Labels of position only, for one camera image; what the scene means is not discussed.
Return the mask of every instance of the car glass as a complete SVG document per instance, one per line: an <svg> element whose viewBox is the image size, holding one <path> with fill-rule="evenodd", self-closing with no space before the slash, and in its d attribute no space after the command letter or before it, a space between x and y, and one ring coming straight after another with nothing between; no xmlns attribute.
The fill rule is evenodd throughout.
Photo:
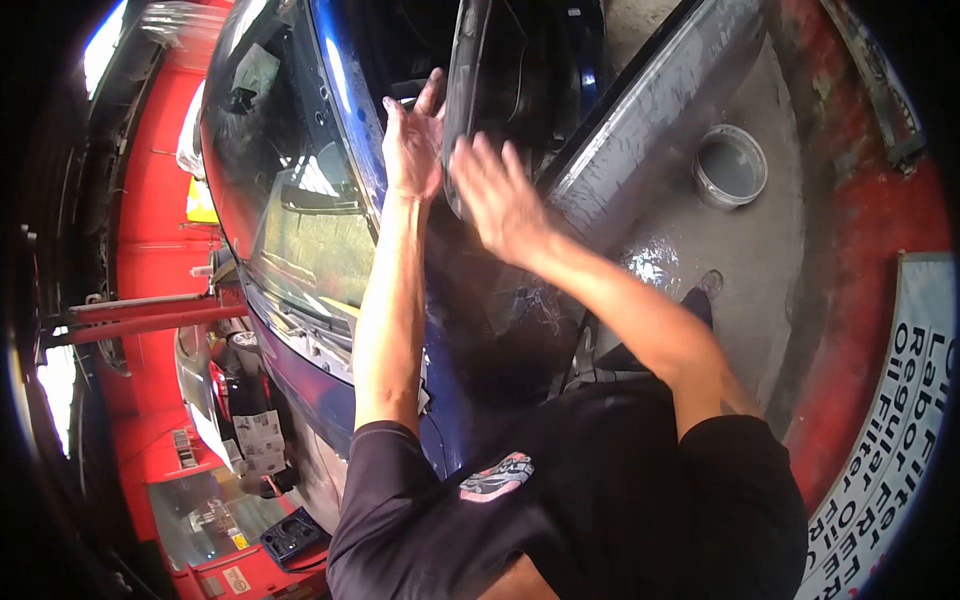
<svg viewBox="0 0 960 600"><path fill-rule="evenodd" d="M287 516L275 498L243 493L239 482L227 467L216 467L147 486L160 544L174 569L254 545Z"/></svg>
<svg viewBox="0 0 960 600"><path fill-rule="evenodd" d="M204 166L247 273L297 308L329 317L324 299L357 307L367 287L367 200L306 8L268 2L251 18L251 6L234 6L211 61Z"/></svg>
<svg viewBox="0 0 960 600"><path fill-rule="evenodd" d="M177 341L185 356L197 353L197 327L190 325L177 330Z"/></svg>

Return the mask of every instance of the plastic bag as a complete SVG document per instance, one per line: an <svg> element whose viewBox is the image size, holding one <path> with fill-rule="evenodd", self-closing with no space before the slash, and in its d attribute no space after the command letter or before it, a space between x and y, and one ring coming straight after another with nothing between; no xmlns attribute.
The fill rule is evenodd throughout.
<svg viewBox="0 0 960 600"><path fill-rule="evenodd" d="M228 9L192 2L158 2L144 9L140 29L171 49L168 60L206 72L227 13Z"/></svg>
<svg viewBox="0 0 960 600"><path fill-rule="evenodd" d="M197 180L206 179L204 159L200 149L200 136L198 135L200 105L204 99L204 84L206 84L206 80L200 82L196 93L193 95L193 100L190 101L190 107L186 110L186 118L183 119L183 129L180 130L180 138L177 140L177 164Z"/></svg>

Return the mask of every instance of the gray primer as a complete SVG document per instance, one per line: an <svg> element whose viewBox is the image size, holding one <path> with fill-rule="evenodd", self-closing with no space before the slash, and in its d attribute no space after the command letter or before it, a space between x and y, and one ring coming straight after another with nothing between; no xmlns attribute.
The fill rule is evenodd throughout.
<svg viewBox="0 0 960 600"><path fill-rule="evenodd" d="M750 161L733 144L709 142L697 153L704 175L722 191L737 198L756 192L756 176Z"/></svg>

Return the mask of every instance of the paint can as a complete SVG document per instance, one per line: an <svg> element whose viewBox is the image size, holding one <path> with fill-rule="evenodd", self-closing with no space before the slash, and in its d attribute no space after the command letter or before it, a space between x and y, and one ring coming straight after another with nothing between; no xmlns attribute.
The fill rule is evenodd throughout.
<svg viewBox="0 0 960 600"><path fill-rule="evenodd" d="M717 125L700 140L691 171L701 202L732 210L763 190L767 157L749 133L733 125Z"/></svg>

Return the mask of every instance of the black t-shirt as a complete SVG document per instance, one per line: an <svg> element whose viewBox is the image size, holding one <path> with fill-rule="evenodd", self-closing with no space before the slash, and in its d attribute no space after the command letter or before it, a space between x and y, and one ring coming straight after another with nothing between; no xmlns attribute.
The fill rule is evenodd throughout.
<svg viewBox="0 0 960 600"><path fill-rule="evenodd" d="M793 598L806 520L786 449L741 416L677 443L669 392L645 385L550 401L444 481L403 425L358 429L333 597L476 598L525 553L561 598Z"/></svg>

